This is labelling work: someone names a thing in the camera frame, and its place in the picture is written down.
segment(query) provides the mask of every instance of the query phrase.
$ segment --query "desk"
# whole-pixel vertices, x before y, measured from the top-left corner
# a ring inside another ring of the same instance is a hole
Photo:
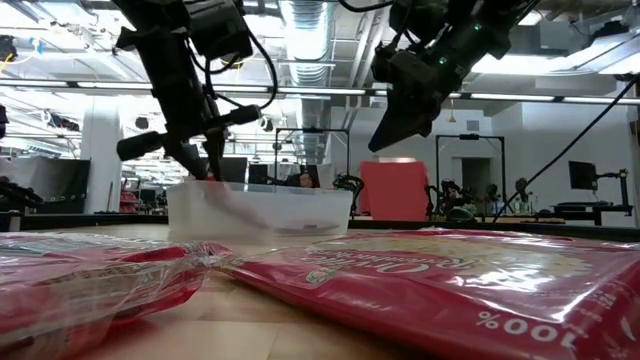
[[[555,215],[565,220],[593,221],[595,226],[602,226],[602,213],[631,213],[633,206],[596,205],[596,206],[554,206]]]
[[[354,220],[362,220],[362,221],[373,221],[371,216],[356,216]],[[442,216],[436,216],[433,218],[431,222],[439,223],[446,222],[447,220]],[[493,216],[487,217],[477,217],[476,222],[479,223],[492,223]],[[498,223],[500,224],[524,224],[524,223],[536,223],[536,224],[555,224],[561,225],[564,224],[565,221],[562,218],[536,218],[533,216],[501,216],[498,218]]]
[[[56,230],[189,241],[166,225],[122,225]],[[268,243],[219,241],[242,254],[307,244],[322,238],[274,239]],[[335,325],[255,291],[221,273],[212,273],[186,304],[128,326],[79,359],[120,360],[395,360],[424,355],[362,332]]]

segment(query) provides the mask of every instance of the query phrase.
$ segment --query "red bag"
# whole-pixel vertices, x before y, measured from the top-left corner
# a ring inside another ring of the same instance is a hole
[[[640,358],[640,252],[622,246],[432,229],[287,248],[221,270],[444,358]]]
[[[212,261],[207,243],[88,234],[0,234],[0,357],[55,359],[117,325],[180,305]]]

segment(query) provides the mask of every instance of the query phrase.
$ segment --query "plastic bin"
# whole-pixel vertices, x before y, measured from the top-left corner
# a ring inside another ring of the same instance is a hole
[[[345,191],[187,181],[167,191],[171,231],[196,237],[342,235]]]

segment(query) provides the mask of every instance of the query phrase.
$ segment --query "white wall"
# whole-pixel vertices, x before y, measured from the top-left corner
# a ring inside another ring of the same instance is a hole
[[[512,194],[519,177],[531,178],[553,159],[602,110],[599,105],[519,104],[493,118],[494,133],[506,137],[507,188]],[[628,169],[629,198],[633,202],[632,143],[627,108],[616,107],[562,159],[531,186],[536,209],[567,201],[595,201],[590,191],[572,190],[568,161],[594,163],[599,173]],[[619,204],[620,186],[615,179],[599,182],[598,198]],[[633,217],[606,214],[605,226],[635,226]]]
[[[469,133],[466,130],[467,120],[479,120],[481,135],[491,135],[491,119],[483,115],[481,110],[456,110],[456,123],[449,122],[451,112],[444,110],[440,117],[434,122],[433,132],[426,139],[421,136],[414,136],[395,145],[374,154],[369,151],[367,145],[373,135],[377,125],[384,114],[384,109],[360,109],[354,121],[351,135],[351,173],[358,174],[360,163],[362,161],[371,161],[374,156],[381,157],[410,157],[423,161],[429,171],[431,183],[435,183],[436,179],[436,148],[435,135],[449,134],[459,135]],[[344,108],[334,107],[331,111],[332,126],[341,126],[344,118]],[[498,142],[494,144],[496,148],[500,148]],[[338,171],[346,170],[346,150],[345,147],[332,139],[329,143],[331,161],[336,164]],[[461,182],[461,162],[456,158],[461,157],[486,157],[495,159],[499,164],[500,153],[486,141],[460,141],[457,139],[441,139],[440,147],[440,179],[455,178]]]

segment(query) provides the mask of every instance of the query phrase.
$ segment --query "white column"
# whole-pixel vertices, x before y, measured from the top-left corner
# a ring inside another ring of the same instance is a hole
[[[80,157],[91,160],[85,214],[118,211],[122,163],[116,145],[123,137],[117,97],[93,96],[85,109]]]

